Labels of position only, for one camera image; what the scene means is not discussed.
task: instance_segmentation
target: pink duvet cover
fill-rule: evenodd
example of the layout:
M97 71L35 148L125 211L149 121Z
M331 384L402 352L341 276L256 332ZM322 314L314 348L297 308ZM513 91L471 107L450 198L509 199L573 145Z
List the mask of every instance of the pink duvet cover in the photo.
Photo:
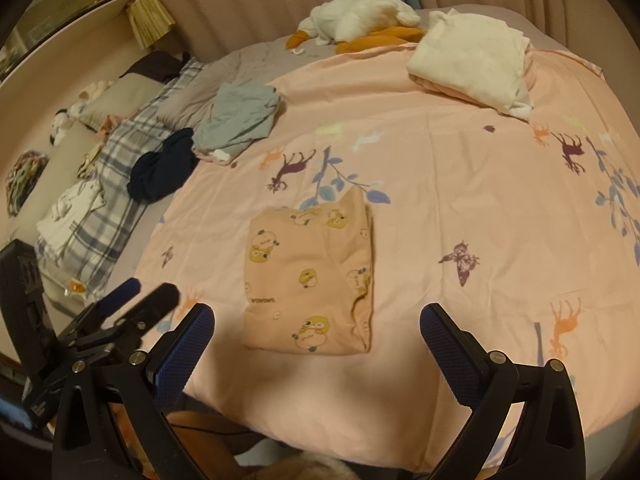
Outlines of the pink duvet cover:
M231 167L201 163L177 193L136 275L145 291L172 282L215 311L186 391L294 447L429 470L469 414L420 338L418 314L437 301L514 362L562 359L594 433L640 402L640 140L597 69L571 55L534 53L529 125L424 92L411 54L335 56L276 79L286 111L271 137ZM370 352L245 349L250 219L352 186L373 223Z

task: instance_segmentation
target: white cloth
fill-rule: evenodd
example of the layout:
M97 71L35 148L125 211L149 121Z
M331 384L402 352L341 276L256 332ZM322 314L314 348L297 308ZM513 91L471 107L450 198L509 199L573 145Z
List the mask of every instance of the white cloth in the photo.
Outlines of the white cloth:
M420 16L402 0L332 0L311 9L300 22L318 45L353 41L370 32L404 25L417 27Z
M82 180L67 189L51 207L49 215L36 224L40 237L46 242L47 256L54 260L62 256L87 213L104 204L102 186L96 178Z
M434 10L429 31L406 68L500 113L528 120L533 108L524 80L528 46L529 38L502 20Z

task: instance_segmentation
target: dark blue cloth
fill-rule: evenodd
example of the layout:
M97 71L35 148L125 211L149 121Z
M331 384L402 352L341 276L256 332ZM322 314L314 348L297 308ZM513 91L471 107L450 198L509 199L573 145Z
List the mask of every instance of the dark blue cloth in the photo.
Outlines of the dark blue cloth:
M157 202L180 189L198 165L193 130L184 128L162 142L162 151L142 155L131 169L129 196L137 202Z

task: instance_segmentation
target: plaid blanket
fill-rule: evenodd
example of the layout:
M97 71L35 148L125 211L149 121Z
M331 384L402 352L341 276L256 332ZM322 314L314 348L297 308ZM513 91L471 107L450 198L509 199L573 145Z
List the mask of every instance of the plaid blanket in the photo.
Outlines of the plaid blanket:
M127 193L131 169L141 155L158 151L172 130L156 120L158 105L184 88L204 68L190 60L180 71L180 77L164 87L132 118L113 129L96 163L106 205L90 212L78 226L56 261L69 276L86 285L94 298L104 295L104 288L138 220L147 204L132 200ZM46 256L46 243L39 239L36 253Z

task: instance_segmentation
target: metal screw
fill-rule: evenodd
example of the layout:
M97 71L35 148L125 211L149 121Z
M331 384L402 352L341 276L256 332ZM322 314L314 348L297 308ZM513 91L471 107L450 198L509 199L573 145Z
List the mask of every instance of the metal screw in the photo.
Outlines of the metal screw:
M558 361L558 359L551 359L551 367L556 372L561 372L562 370L564 370L564 365L562 364L562 362Z
M79 361L76 361L71 365L71 371L75 374L77 374L78 372L81 372L85 368L86 368L86 363L82 361L82 359L80 359Z
M489 354L489 359L491 359L491 361L493 361L497 365L503 365L505 364L505 362L507 362L507 356L502 352L498 352L497 350L494 350Z
M136 350L135 352L133 352L133 354L129 356L129 362L134 366L145 362L145 359L146 359L146 352L143 352L142 350Z

